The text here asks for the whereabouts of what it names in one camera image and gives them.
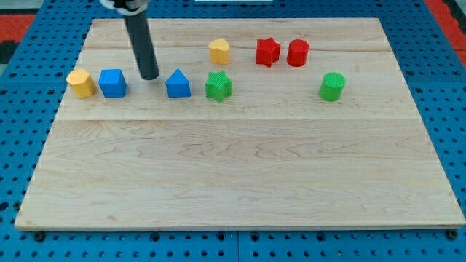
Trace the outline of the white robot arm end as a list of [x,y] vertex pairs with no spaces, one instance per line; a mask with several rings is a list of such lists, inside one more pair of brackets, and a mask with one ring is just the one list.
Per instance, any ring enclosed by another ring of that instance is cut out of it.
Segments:
[[107,9],[116,10],[124,16],[133,16],[146,11],[151,0],[99,0]]

